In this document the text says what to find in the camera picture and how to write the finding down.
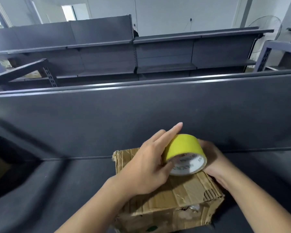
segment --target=tape roll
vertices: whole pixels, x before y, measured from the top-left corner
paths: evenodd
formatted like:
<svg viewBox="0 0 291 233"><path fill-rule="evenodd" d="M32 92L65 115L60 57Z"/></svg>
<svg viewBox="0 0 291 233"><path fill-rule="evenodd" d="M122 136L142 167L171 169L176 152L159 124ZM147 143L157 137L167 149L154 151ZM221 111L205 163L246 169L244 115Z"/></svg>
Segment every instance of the tape roll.
<svg viewBox="0 0 291 233"><path fill-rule="evenodd" d="M172 176L190 175L202 170L207 158L198 143L198 139L189 134L178 134L163 152L163 162L175 158L175 167L170 172Z"/></svg>

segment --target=person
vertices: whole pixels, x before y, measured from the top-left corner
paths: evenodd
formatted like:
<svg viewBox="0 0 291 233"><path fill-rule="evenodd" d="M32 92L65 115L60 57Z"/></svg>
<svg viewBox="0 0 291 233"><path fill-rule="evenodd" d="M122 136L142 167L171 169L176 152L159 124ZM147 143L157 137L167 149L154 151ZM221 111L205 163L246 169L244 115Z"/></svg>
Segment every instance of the person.
<svg viewBox="0 0 291 233"><path fill-rule="evenodd" d="M148 194L167 181L174 163L161 165L161 155L182 129L178 123L145 141L132 160L55 233L105 232L124 204L135 195ZM235 167L209 141L199 140L208 164L204 172L228 190L255 233L291 233L291 214Z"/></svg>

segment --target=tape roll cardboard core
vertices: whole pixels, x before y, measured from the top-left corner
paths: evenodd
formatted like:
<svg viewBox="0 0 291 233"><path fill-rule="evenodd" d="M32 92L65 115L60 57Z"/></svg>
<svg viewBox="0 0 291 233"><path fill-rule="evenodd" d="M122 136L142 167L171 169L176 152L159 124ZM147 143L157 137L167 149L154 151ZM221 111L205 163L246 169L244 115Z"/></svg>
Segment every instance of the tape roll cardboard core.
<svg viewBox="0 0 291 233"><path fill-rule="evenodd" d="M199 172L207 163L207 158L198 143L198 139L188 134L178 134L169 143L163 153L163 162L175 159L170 172L173 176L184 176Z"/></svg>

